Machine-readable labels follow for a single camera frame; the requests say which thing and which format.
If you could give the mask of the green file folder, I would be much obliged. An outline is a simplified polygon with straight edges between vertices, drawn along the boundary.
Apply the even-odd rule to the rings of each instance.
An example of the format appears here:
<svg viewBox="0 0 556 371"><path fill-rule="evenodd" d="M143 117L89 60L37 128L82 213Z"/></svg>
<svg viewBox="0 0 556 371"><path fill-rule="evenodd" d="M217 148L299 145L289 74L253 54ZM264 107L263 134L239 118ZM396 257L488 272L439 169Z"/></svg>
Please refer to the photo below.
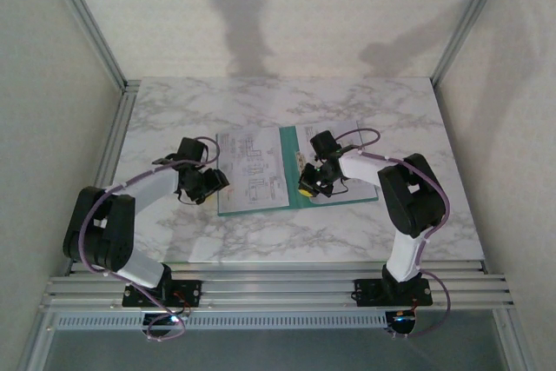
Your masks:
<svg viewBox="0 0 556 371"><path fill-rule="evenodd" d="M301 171L305 166L306 162L304 161L303 155L299 151L295 126L280 127L280 128L270 127L270 128L277 128L280 130L281 152L282 152L285 176L288 185L288 199L289 199L289 205L286 208L270 209L270 210L312 209L318 207L326 207L321 205L311 206L310 202L308 201L308 198L310 197L306 197L298 191L298 182L300 179ZM348 131L345 134L340 135L340 137L341 137L340 144L343 146L351 145L351 144L353 145L362 144L361 133L358 132L357 129ZM345 204L353 204L353 203L341 203L337 205L345 205ZM269 210L243 212L235 215L243 215L247 213L256 213L256 212L264 212L264 211L269 211Z"/></svg>

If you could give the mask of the black base controller board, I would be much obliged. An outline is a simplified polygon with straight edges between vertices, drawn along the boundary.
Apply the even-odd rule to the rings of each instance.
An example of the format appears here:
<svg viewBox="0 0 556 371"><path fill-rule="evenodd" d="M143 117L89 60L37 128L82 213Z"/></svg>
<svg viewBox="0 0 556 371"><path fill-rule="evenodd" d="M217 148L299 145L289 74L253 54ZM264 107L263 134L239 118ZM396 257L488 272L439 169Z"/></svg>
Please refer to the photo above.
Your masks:
<svg viewBox="0 0 556 371"><path fill-rule="evenodd" d="M189 321L189 314L147 313L142 319L142 332L148 339L167 340L182 335Z"/></svg>
<svg viewBox="0 0 556 371"><path fill-rule="evenodd" d="M407 336L414 331L416 314L412 309L386 312L387 330L392 334Z"/></svg>

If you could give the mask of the aluminium side rail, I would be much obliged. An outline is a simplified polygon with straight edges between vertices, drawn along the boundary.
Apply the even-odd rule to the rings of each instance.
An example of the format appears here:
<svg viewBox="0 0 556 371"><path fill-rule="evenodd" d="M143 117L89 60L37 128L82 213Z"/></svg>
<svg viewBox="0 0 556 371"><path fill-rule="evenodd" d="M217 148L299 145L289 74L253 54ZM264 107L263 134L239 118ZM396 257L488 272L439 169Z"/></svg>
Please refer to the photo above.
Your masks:
<svg viewBox="0 0 556 371"><path fill-rule="evenodd" d="M140 80L129 81L119 99L115 116L109 126L108 137L103 145L101 160L98 163L92 187L105 189L114 181L140 84Z"/></svg>

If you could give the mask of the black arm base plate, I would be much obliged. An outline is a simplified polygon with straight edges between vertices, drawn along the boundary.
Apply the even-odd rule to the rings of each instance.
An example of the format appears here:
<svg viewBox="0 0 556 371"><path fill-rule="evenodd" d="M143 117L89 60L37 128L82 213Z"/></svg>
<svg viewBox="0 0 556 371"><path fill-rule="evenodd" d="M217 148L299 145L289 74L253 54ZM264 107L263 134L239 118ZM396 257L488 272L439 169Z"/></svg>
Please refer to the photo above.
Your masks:
<svg viewBox="0 0 556 371"><path fill-rule="evenodd" d="M146 292L166 308L197 308L202 295L202 281L172 280L166 285L147 288ZM122 305L125 308L156 307L153 301L133 286L124 289Z"/></svg>
<svg viewBox="0 0 556 371"><path fill-rule="evenodd" d="M414 277L409 282L387 279L358 279L354 281L351 298L358 307L411 307L433 305L427 279Z"/></svg>

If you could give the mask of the aluminium mounting rail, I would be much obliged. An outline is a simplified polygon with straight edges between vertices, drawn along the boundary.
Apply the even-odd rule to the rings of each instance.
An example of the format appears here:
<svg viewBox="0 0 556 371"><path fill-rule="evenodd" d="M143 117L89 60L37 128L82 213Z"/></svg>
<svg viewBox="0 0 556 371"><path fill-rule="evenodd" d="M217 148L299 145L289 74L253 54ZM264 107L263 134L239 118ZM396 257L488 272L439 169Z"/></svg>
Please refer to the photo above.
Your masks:
<svg viewBox="0 0 556 371"><path fill-rule="evenodd" d="M354 280L381 276L381 262L173 263L176 279L202 281L198 307L215 311L348 311ZM513 308L504 275L488 274L481 262L426 262L433 310ZM121 311L124 284L93 275L80 264L49 278L39 308L54 311Z"/></svg>

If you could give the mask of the aluminium frame post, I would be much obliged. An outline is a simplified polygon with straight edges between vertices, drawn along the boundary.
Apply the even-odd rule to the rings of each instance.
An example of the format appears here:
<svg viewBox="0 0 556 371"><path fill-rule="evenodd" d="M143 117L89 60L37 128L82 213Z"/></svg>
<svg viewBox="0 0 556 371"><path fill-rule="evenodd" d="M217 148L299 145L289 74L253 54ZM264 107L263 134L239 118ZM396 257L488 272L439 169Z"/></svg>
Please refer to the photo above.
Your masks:
<svg viewBox="0 0 556 371"><path fill-rule="evenodd" d="M430 81L434 90L440 87L442 80L450 70L455 58L459 54L464 45L471 29L478 21L481 12L487 5L488 0L468 0L465 3L465 8L456 24L455 30L451 35L446 48L440 56L431 77Z"/></svg>
<svg viewBox="0 0 556 371"><path fill-rule="evenodd" d="M123 94L128 87L128 80L123 74L122 69L112 52L108 41L103 35L86 0L67 0L70 8L75 13L77 21L81 24L85 35L92 42L92 45L112 78L115 86Z"/></svg>

